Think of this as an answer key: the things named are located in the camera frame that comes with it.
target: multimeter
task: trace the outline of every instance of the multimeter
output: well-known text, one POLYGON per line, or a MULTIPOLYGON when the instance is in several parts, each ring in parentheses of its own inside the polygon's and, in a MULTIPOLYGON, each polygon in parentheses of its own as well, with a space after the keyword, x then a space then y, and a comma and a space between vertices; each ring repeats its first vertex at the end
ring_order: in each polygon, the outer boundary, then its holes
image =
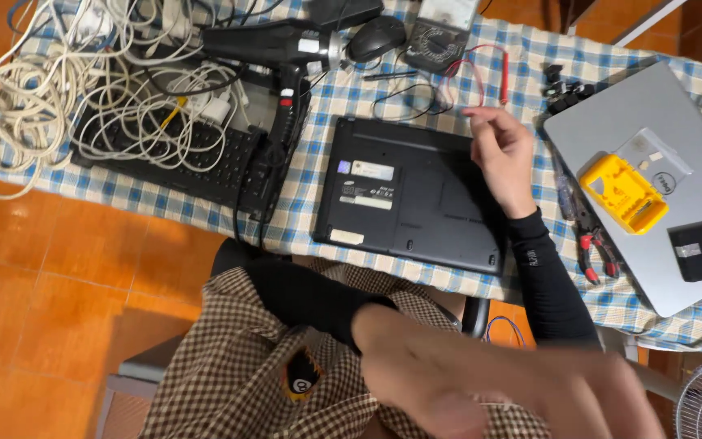
POLYGON ((405 50, 405 62, 444 75, 465 55, 480 0, 424 0, 405 50))

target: hand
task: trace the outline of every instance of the hand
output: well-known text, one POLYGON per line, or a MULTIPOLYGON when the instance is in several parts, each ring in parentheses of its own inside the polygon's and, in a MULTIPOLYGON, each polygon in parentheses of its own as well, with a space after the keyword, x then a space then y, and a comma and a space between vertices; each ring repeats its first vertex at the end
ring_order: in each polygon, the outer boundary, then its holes
POLYGON ((351 329, 373 396, 440 439, 483 437, 486 410, 471 394, 504 395, 540 415, 552 437, 665 437, 643 386, 619 356, 502 348, 379 304, 362 307, 351 329))
POLYGON ((512 220, 534 213, 533 135, 503 109, 475 107, 462 114, 470 117, 473 131, 470 157, 503 212, 512 220))

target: silver laptop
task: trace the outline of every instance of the silver laptop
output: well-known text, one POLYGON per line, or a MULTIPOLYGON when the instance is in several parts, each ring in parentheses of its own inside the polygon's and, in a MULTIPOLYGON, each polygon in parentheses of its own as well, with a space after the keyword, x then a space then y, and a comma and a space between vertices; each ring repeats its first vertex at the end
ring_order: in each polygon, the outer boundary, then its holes
POLYGON ((702 299, 702 281, 684 281, 668 237, 671 228, 702 222, 702 114, 697 106, 662 61, 544 124, 574 176, 582 175, 599 153, 614 152, 644 127, 693 170, 665 197, 668 213, 646 235, 630 235, 597 203, 590 204, 654 311, 669 317, 702 299))

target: black arm sleeve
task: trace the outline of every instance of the black arm sleeve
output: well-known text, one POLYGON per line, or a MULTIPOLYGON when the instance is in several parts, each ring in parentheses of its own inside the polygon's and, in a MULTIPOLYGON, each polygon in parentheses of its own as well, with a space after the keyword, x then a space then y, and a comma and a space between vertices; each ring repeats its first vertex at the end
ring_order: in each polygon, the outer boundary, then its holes
POLYGON ((328 279, 295 263, 257 259, 243 267, 264 307, 288 327, 312 326, 337 341, 359 349, 351 337, 351 319, 368 303, 397 305, 383 294, 371 294, 328 279))
POLYGON ((592 317, 548 235, 541 209, 526 218, 510 220, 509 235, 535 341, 599 347, 592 317))

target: orange tile floor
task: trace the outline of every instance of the orange tile floor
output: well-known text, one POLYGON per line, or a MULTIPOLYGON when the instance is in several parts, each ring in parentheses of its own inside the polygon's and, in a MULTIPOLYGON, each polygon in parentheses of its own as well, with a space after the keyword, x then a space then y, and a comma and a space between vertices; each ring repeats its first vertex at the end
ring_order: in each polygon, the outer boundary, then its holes
MULTIPOLYGON (((578 34, 609 42, 656 2, 600 0, 578 34)), ((0 55, 9 48, 11 4, 0 0, 0 55)), ((556 30, 555 4, 494 0, 485 15, 556 30), (542 4, 552 6, 544 12, 542 4)), ((679 14, 631 47, 676 54, 679 14)), ((224 239, 38 191, 0 202, 0 437, 92 437, 105 375, 188 330, 224 239)), ((496 302, 496 315, 516 322, 532 344, 522 308, 496 302)), ((495 343, 519 344, 504 322, 491 333, 495 343)))

